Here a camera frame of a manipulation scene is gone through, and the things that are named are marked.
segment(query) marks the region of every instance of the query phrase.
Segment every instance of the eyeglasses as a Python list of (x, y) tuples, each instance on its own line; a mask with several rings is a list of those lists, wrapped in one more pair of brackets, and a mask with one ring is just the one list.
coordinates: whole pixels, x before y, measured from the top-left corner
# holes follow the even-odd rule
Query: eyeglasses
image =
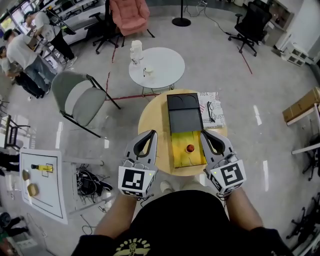
[(210, 119), (210, 122), (212, 123), (215, 123), (216, 122), (216, 115), (214, 114), (213, 110), (214, 110), (214, 105), (212, 104), (212, 102), (208, 101), (206, 103), (206, 107), (208, 109), (208, 114), (209, 114), (209, 119)]

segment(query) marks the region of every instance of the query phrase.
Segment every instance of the white bottle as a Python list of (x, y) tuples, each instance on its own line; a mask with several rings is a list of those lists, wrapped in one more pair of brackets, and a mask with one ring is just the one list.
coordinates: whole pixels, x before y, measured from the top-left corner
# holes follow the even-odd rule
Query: white bottle
[(139, 60), (142, 60), (144, 58), (142, 42), (140, 40), (134, 40), (131, 43), (131, 47), (134, 49), (134, 52), (137, 54)]
[(130, 48), (130, 58), (134, 67), (140, 66), (140, 59), (138, 58), (137, 53), (135, 52), (135, 49), (132, 47)]

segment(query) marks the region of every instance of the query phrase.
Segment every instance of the black t-shirt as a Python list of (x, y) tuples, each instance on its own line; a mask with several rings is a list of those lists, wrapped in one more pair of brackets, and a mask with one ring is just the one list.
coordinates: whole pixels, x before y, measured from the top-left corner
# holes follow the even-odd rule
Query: black t-shirt
[(215, 196), (198, 190), (164, 195), (142, 208), (116, 239), (83, 235), (73, 254), (102, 256), (292, 256), (275, 229), (233, 225)]

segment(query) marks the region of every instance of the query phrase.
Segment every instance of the book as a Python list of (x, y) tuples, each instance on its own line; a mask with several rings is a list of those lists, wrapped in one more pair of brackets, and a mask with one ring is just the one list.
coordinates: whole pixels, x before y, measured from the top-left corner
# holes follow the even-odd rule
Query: book
[(197, 92), (203, 128), (221, 128), (226, 125), (217, 92)]

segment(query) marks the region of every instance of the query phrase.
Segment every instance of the black floor lamp base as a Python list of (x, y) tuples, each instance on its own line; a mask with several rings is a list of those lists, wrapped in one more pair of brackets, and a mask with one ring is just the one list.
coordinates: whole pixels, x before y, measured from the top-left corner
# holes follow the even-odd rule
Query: black floor lamp base
[(191, 21), (187, 18), (174, 18), (172, 20), (172, 24), (178, 26), (178, 27), (188, 27), (191, 25)]

